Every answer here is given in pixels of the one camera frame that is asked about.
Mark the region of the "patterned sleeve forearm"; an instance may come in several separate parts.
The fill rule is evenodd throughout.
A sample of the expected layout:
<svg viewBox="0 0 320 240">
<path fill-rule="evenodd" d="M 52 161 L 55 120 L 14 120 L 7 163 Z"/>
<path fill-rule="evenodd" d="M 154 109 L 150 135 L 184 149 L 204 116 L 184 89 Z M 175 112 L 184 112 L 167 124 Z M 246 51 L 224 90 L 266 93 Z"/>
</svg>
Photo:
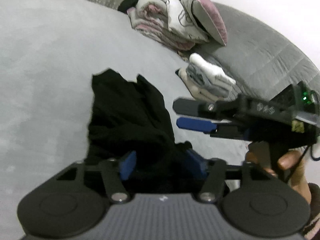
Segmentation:
<svg viewBox="0 0 320 240">
<path fill-rule="evenodd" d="M 305 239 L 317 240 L 319 239 L 319 211 L 320 211 L 320 191 L 319 186 L 314 183 L 309 183 L 311 192 L 310 203 L 310 219 L 303 229 L 303 236 Z"/>
</svg>

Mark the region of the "right hand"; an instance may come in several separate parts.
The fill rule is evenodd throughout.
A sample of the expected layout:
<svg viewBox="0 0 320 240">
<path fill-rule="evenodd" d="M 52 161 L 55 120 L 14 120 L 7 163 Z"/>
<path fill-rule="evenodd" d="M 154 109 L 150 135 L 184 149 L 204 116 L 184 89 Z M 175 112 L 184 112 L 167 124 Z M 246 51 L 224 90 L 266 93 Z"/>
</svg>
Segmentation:
<svg viewBox="0 0 320 240">
<path fill-rule="evenodd" d="M 269 156 L 267 143 L 264 142 L 252 142 L 248 146 L 248 152 L 246 153 L 245 160 L 258 164 L 265 171 L 278 177 L 279 173 L 272 170 L 267 157 Z M 293 172 L 289 178 L 289 185 L 293 190 L 299 193 L 308 204 L 311 203 L 311 192 L 308 182 L 305 177 L 305 161 L 301 157 L 302 154 L 297 150 L 290 150 L 277 161 L 277 168 L 283 172 Z"/>
</svg>

